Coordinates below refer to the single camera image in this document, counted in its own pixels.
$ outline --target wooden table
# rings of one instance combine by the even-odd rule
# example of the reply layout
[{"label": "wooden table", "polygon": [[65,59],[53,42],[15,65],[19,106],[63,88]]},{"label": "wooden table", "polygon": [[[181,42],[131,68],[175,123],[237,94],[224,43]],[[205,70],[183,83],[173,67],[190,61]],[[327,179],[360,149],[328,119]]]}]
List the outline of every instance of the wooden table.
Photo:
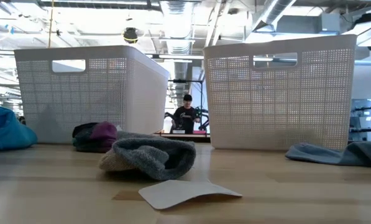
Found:
[{"label": "wooden table", "polygon": [[108,176],[96,167],[100,157],[71,146],[0,152],[0,224],[371,223],[371,168],[199,144],[195,168],[181,179],[209,179],[244,197],[155,211],[137,193],[153,182]]}]

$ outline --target white plastic basket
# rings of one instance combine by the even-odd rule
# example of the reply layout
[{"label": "white plastic basket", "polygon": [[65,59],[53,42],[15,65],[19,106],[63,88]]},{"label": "white plastic basket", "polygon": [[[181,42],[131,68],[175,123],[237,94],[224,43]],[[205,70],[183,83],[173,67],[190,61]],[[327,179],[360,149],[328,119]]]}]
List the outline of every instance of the white plastic basket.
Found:
[{"label": "white plastic basket", "polygon": [[[211,144],[288,149],[347,145],[355,35],[208,47]],[[255,68],[254,55],[297,53],[294,67]]]},{"label": "white plastic basket", "polygon": [[[70,143],[73,128],[108,121],[152,134],[163,127],[168,71],[129,46],[16,50],[24,116],[39,142]],[[56,73],[56,60],[85,60]]]}]

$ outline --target ceiling pipe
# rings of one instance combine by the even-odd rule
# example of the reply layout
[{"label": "ceiling pipe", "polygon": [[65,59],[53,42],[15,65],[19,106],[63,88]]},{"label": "ceiling pipe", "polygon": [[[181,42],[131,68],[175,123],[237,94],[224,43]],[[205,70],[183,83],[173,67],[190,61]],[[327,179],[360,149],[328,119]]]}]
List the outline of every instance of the ceiling pipe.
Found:
[{"label": "ceiling pipe", "polygon": [[[224,23],[223,21],[225,21],[225,18],[228,16],[228,11],[229,11],[229,7],[231,6],[231,2],[225,3],[224,9],[222,10],[221,18],[219,20],[220,23]],[[217,25],[216,32],[214,33],[213,42],[211,43],[211,45],[214,46],[217,44],[218,38],[223,28],[224,28],[224,24]]]},{"label": "ceiling pipe", "polygon": [[214,28],[216,28],[218,14],[220,13],[221,4],[222,4],[221,1],[216,3],[216,5],[214,7],[214,11],[211,15],[211,18],[209,18],[209,19],[211,19],[211,21],[209,22],[209,25],[208,25],[209,26],[208,34],[206,36],[206,42],[204,43],[205,47],[207,47],[210,44],[210,39],[213,36]]},{"label": "ceiling pipe", "polygon": [[[160,1],[160,7],[165,18],[165,37],[170,39],[191,39],[193,9],[196,2],[185,1]],[[189,55],[191,53],[191,42],[166,41],[169,54]],[[187,79],[188,64],[174,62],[174,79]],[[176,85],[177,91],[182,95],[189,92],[191,85]]]},{"label": "ceiling pipe", "polygon": [[264,9],[256,22],[254,22],[252,30],[256,31],[267,25],[278,22],[285,10],[291,7],[295,2],[296,0],[266,0]]}]

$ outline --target basket handle hole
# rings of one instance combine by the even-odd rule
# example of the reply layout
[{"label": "basket handle hole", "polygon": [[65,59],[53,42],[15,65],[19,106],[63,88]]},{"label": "basket handle hole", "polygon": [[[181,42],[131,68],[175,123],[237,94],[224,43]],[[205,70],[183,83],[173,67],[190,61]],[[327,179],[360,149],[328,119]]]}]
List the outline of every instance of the basket handle hole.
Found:
[{"label": "basket handle hole", "polygon": [[55,73],[84,72],[86,70],[86,60],[54,60],[52,70]]},{"label": "basket handle hole", "polygon": [[255,68],[294,67],[298,63],[297,53],[254,55]]}]

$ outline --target ductwork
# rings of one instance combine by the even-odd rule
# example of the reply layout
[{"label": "ductwork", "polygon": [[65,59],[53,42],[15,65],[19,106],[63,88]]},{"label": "ductwork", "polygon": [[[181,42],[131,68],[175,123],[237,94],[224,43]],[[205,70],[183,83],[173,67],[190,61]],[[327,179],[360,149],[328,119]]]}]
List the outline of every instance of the ductwork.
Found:
[{"label": "ductwork", "polygon": [[[163,15],[165,17],[165,35],[173,39],[189,39],[192,33],[192,14],[196,2],[185,1],[160,1]],[[189,54],[191,42],[167,41],[167,51],[169,54]],[[187,63],[174,62],[175,79],[186,80]],[[176,98],[181,104],[184,92],[188,91],[190,84],[176,85]]]},{"label": "ductwork", "polygon": [[266,0],[264,9],[253,24],[253,31],[278,22],[285,10],[295,2],[296,0]]},{"label": "ductwork", "polygon": [[[52,0],[37,0],[40,7],[52,7]],[[54,7],[73,7],[88,9],[131,9],[161,11],[155,0],[123,0],[123,1],[85,1],[85,0],[60,0],[54,2]]]}]

